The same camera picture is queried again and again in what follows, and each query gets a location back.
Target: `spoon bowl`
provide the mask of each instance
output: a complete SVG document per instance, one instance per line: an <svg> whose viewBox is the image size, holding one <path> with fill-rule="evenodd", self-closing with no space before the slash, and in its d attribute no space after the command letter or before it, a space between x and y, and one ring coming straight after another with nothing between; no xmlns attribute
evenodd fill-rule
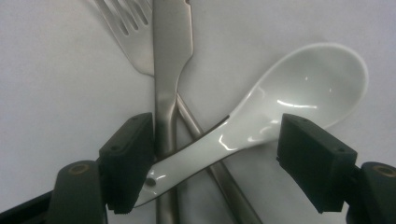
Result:
<svg viewBox="0 0 396 224"><path fill-rule="evenodd" d="M217 128L155 163L135 206L244 148L274 141L284 113L327 128L350 114L368 83L363 59L337 44L297 49L272 66Z"/></svg>

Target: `white background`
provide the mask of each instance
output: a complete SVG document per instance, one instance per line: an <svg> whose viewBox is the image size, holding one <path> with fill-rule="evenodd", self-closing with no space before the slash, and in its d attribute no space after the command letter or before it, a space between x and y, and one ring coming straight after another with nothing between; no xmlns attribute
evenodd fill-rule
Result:
<svg viewBox="0 0 396 224"><path fill-rule="evenodd" d="M191 1L194 56L179 92L205 130L292 50L336 42L366 61L361 105L330 133L359 152L358 165L396 166L396 2ZM0 211L53 188L67 164L95 160L129 117L154 109L153 78L123 55L93 1L0 1ZM190 141L178 129L180 146ZM319 215L276 161L276 144L226 160L264 223L345 223ZM232 223L205 172L180 185L182 223ZM109 223L154 223L154 203Z"/></svg>

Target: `spoon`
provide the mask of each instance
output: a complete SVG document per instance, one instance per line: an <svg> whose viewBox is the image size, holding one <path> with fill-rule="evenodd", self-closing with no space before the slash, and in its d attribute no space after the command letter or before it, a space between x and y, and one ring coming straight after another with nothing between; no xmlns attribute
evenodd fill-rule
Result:
<svg viewBox="0 0 396 224"><path fill-rule="evenodd" d="M322 43L295 50L273 65L220 125L155 163L135 206L237 151L276 140L284 113L322 128L333 125L356 108L367 82L365 63L352 49Z"/></svg>

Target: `ceramic soup spoon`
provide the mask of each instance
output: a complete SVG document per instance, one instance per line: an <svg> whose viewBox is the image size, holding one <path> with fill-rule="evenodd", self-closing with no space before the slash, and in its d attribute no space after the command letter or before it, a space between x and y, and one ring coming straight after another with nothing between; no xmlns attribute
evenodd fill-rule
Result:
<svg viewBox="0 0 396 224"><path fill-rule="evenodd" d="M362 58L337 44L297 49L272 66L217 128L155 163L135 206L147 203L206 166L278 138L284 113L326 128L346 117L367 89Z"/></svg>

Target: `white surface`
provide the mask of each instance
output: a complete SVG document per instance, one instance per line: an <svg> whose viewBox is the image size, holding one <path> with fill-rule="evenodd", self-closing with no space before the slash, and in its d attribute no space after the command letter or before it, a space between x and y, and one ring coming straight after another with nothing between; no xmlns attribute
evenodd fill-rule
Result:
<svg viewBox="0 0 396 224"><path fill-rule="evenodd" d="M275 141L284 113L323 128L349 115L367 90L364 61L342 45L304 46L272 66L217 128L177 154L155 163L136 206L239 150Z"/></svg>
<svg viewBox="0 0 396 224"><path fill-rule="evenodd" d="M194 56L179 92L205 129L287 53L337 42L367 62L370 84L330 132L359 152L358 165L396 166L396 2L200 0L191 10ZM125 120L153 111L152 77L132 68L93 1L0 1L0 52L1 211L49 191L59 169L96 159ZM271 144L226 161L264 223L344 223L345 214L317 214L275 157ZM182 223L232 223L205 173L180 187ZM153 208L109 222L154 223Z"/></svg>

